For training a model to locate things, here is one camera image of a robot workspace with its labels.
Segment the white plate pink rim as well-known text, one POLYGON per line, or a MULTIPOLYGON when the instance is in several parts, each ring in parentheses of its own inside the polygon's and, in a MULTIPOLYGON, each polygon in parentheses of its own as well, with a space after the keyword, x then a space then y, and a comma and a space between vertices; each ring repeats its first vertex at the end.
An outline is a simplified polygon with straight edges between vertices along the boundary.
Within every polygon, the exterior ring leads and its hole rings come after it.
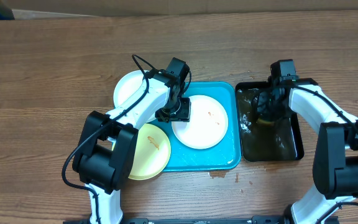
POLYGON ((217 145, 226 135, 229 121, 224 107, 205 95, 190 97, 189 122, 172 122, 175 137, 193 149, 207 149, 217 145))

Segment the white plate mint rim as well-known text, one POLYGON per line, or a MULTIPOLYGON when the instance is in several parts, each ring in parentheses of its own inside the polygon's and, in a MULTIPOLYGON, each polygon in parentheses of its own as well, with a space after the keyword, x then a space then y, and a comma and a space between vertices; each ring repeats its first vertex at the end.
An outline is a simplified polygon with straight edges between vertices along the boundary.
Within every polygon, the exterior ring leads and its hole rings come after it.
POLYGON ((113 93, 114 107, 120 107, 143 84, 143 73, 135 70, 124 75, 117 83, 113 93))

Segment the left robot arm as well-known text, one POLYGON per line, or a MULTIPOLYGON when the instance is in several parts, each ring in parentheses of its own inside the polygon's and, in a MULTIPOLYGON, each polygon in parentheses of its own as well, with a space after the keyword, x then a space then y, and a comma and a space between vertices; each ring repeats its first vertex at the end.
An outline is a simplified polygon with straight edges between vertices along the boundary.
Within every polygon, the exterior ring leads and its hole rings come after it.
POLYGON ((89 192, 88 223, 120 223, 119 191, 133 166, 138 133, 147 120, 189 121, 190 100, 183 97, 185 78, 191 72, 151 69, 143 73, 140 88, 120 106, 102 114, 91 112, 85 121, 78 146, 62 169, 64 183, 89 192), (81 185, 66 178, 66 166, 78 173, 81 185))

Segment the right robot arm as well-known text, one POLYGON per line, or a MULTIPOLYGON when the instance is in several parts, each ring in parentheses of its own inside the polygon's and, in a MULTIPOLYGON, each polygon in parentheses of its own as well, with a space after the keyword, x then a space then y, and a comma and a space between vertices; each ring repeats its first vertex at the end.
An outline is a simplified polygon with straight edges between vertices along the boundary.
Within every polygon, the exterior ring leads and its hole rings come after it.
POLYGON ((296 113, 318 135, 313 185, 286 208, 280 223, 326 223, 342 207, 358 207, 358 118, 342 110, 310 78, 269 84, 251 100, 258 119, 273 123, 296 113))

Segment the green yellow sponge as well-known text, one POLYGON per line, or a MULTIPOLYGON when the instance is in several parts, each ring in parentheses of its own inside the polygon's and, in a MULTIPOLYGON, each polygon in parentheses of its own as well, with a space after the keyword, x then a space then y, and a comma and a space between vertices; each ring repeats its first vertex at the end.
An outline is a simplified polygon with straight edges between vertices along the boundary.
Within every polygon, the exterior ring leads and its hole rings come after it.
POLYGON ((271 121, 268 119, 258 118, 257 123, 261 125, 267 125, 267 126, 273 126, 275 124, 275 121, 271 121))

